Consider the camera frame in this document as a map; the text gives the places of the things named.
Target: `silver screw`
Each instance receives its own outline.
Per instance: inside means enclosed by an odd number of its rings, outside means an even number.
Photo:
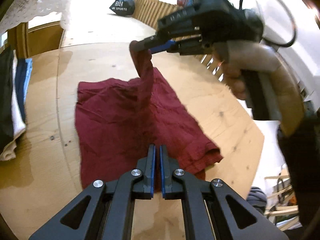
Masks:
[[[139,169],[134,169],[131,171],[131,174],[133,176],[139,176],[139,175],[141,175],[141,171]]]
[[[182,176],[184,174],[184,170],[183,169],[176,169],[174,171],[174,174],[176,174],[177,176]]]
[[[102,185],[103,185],[103,181],[99,179],[93,183],[94,187],[102,187]]]
[[[221,187],[223,185],[223,181],[221,179],[214,179],[212,183],[215,187]]]

